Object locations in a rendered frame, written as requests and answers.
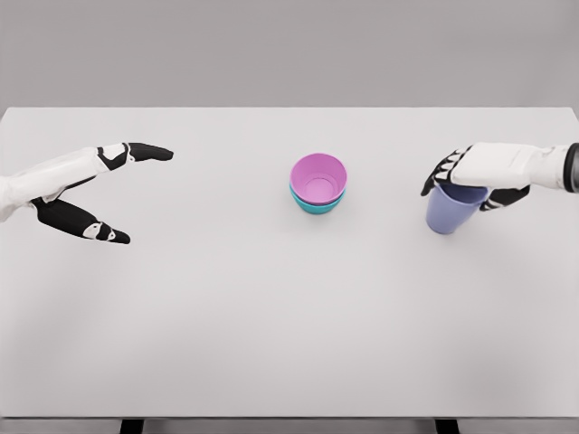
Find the lavender blue cup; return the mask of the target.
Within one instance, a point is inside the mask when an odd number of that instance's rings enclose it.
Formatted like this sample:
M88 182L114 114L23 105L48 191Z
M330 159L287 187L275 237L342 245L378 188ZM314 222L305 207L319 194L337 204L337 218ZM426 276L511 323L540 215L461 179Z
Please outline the lavender blue cup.
M439 234L454 233L486 200L486 187L439 184L431 193L426 212L426 223Z

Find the pink bowl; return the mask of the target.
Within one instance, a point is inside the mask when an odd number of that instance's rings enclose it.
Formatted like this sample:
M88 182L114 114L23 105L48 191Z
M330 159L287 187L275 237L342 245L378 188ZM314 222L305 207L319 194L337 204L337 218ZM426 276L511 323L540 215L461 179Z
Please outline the pink bowl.
M304 203L329 205L346 190L347 170L335 156L314 153L294 164L289 179L292 191Z

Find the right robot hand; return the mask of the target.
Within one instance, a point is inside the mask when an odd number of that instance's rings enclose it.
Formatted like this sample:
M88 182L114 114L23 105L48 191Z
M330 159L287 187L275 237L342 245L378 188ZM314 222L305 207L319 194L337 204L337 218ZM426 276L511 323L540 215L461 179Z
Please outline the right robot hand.
M427 176L421 195L437 185L485 187L488 198L482 212L515 203L530 192L529 163L538 153L536 146L479 142L445 156Z

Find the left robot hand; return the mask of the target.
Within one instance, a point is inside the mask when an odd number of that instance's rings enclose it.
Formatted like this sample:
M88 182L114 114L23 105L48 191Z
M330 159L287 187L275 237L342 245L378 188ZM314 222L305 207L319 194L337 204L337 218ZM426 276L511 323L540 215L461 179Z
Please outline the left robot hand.
M10 178L17 209L24 206L34 208L39 222L77 238L129 244L130 237L125 232L61 200L60 196L124 165L147 160L169 161L173 156L172 151L163 147L121 142L85 147L7 177Z

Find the teal bowl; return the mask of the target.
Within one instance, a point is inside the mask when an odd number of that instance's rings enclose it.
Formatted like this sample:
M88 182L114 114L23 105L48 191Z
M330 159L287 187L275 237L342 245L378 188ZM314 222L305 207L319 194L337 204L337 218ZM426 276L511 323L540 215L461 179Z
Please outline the teal bowl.
M315 182L313 187L307 185L305 192L298 192L289 184L290 194L298 207L309 214L321 215L331 212L343 199L346 189L334 193L333 186L326 181Z

